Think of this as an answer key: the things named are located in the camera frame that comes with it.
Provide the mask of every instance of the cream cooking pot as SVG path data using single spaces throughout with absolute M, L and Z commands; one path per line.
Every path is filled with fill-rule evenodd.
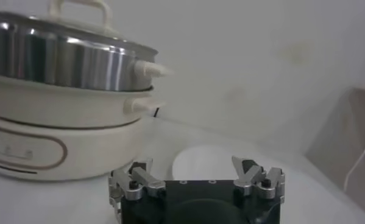
M 66 1 L 97 7 L 102 26 L 63 19 Z M 110 28 L 102 0 L 50 0 L 49 16 L 0 12 L 0 173 L 73 180 L 131 163 L 151 141 L 157 51 Z

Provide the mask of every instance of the stainless steel pot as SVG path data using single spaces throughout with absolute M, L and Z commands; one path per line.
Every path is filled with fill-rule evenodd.
M 48 18 L 0 12 L 0 75 L 33 82 L 106 91 L 145 91 L 169 71 L 157 51 L 110 28 L 102 0 L 69 0 L 100 8 L 102 27 L 62 19 L 63 0 L 51 0 Z

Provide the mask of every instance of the pot lid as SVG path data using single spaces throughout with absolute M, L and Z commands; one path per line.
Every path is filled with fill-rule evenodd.
M 101 9 L 103 13 L 102 26 L 62 18 L 61 7 L 64 2 L 83 4 Z M 148 51 L 152 54 L 158 53 L 155 49 L 131 41 L 112 29 L 112 10 L 103 0 L 50 0 L 49 16 L 47 17 L 26 16 L 19 13 L 0 11 L 0 21 L 15 21 L 17 24 L 29 25 L 34 28 L 48 30 L 52 33 L 67 37 L 75 37 L 80 40 L 109 44 L 134 51 Z

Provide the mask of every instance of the lid handle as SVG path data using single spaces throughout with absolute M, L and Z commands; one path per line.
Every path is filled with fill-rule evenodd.
M 62 16 L 62 4 L 64 2 L 72 2 L 76 4 L 87 5 L 102 10 L 102 25 L 105 29 L 109 29 L 112 20 L 112 10 L 104 0 L 50 0 L 49 1 L 49 15 L 55 18 L 61 18 Z

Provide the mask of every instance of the pot handle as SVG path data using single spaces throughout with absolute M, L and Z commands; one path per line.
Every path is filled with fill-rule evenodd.
M 111 27 L 112 10 L 109 5 L 104 2 L 104 0 L 50 0 L 48 8 L 49 15 L 51 17 L 60 18 L 62 14 L 62 4 L 64 2 L 72 2 L 101 9 L 103 14 L 103 27 L 105 29 L 109 29 Z
M 164 102 L 157 101 L 151 97 L 128 99 L 125 101 L 124 112 L 140 113 L 155 110 L 163 105 L 165 105 Z

